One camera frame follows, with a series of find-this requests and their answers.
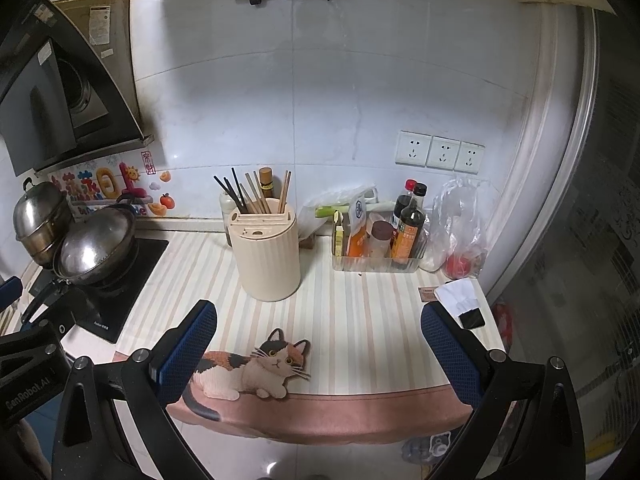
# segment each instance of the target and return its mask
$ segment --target black chopsticks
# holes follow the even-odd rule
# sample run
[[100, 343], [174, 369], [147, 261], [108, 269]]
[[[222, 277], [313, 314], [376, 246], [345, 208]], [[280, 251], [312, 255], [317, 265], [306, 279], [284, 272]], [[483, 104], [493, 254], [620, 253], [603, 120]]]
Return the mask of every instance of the black chopsticks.
[[[236, 179], [236, 184], [238, 183], [238, 179], [236, 178], [236, 172], [233, 171], [234, 174], [234, 178]], [[240, 186], [238, 185], [238, 194], [240, 195], [241, 199], [238, 198], [238, 195], [236, 195], [236, 192], [234, 191], [234, 188], [231, 186], [230, 182], [228, 181], [228, 179], [226, 177], [223, 177], [225, 179], [225, 184], [222, 184], [222, 182], [220, 182], [220, 179], [217, 176], [213, 176], [213, 178], [216, 179], [216, 182], [218, 184], [220, 184], [220, 187], [222, 189], [225, 190], [225, 193], [228, 194], [231, 199], [236, 203], [236, 206], [238, 207], [238, 211], [241, 212], [243, 215], [246, 215], [249, 213], [248, 209], [246, 208], [246, 203], [244, 202], [244, 197], [242, 196], [242, 191], [240, 191]]]

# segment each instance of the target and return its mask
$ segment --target cooking pot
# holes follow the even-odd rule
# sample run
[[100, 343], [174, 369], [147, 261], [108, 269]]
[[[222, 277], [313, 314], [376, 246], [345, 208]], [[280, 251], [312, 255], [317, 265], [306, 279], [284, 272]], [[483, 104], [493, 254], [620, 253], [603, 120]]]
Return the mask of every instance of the cooking pot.
[[53, 256], [56, 277], [33, 298], [22, 322], [27, 322], [60, 286], [91, 285], [108, 279], [130, 253], [135, 221], [130, 205], [115, 204], [73, 224]]
[[53, 255], [74, 218], [65, 196], [52, 182], [22, 184], [24, 195], [14, 207], [15, 239], [38, 265], [51, 268]]

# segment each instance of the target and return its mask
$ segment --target blue gripper pad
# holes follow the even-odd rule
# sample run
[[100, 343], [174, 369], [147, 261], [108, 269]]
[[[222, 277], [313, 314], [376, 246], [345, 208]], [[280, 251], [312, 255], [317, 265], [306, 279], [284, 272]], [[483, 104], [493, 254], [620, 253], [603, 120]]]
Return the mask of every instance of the blue gripper pad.
[[152, 350], [150, 376], [161, 406], [180, 399], [196, 366], [216, 333], [216, 307], [200, 300], [180, 325], [167, 330]]
[[420, 327], [422, 335], [435, 354], [460, 402], [470, 404], [473, 409], [476, 409], [484, 394], [481, 386], [481, 373], [460, 342], [451, 333], [445, 321], [436, 313], [433, 303], [426, 304], [422, 309]]
[[6, 309], [22, 295], [22, 282], [17, 276], [12, 276], [0, 285], [0, 312]]

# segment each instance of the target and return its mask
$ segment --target plastic bag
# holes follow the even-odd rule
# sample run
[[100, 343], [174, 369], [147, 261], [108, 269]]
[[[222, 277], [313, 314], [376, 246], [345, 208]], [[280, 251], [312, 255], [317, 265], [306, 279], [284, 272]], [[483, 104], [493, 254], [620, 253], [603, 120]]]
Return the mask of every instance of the plastic bag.
[[368, 186], [358, 186], [351, 188], [335, 189], [327, 191], [309, 200], [302, 206], [302, 209], [298, 213], [298, 239], [304, 240], [309, 238], [319, 228], [322, 227], [329, 218], [316, 218], [316, 208], [323, 205], [349, 205], [354, 197], [364, 194], [366, 202], [377, 202], [378, 191], [375, 184], [369, 184]]
[[420, 268], [435, 272], [444, 265], [447, 277], [458, 280], [477, 276], [485, 256], [478, 185], [466, 176], [456, 177], [433, 200], [430, 239]]

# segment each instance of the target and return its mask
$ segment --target kitchen backsplash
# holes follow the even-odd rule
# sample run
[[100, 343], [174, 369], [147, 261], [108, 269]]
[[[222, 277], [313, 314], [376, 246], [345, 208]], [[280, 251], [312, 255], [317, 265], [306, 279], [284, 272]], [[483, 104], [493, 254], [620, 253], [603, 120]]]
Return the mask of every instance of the kitchen backsplash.
[[520, 139], [536, 71], [539, 7], [514, 0], [130, 0], [144, 127], [156, 140], [49, 175], [79, 214], [127, 187], [140, 214], [220, 218], [220, 188], [293, 172], [298, 208], [332, 187], [450, 171], [394, 163], [399, 130], [486, 146], [491, 205]]

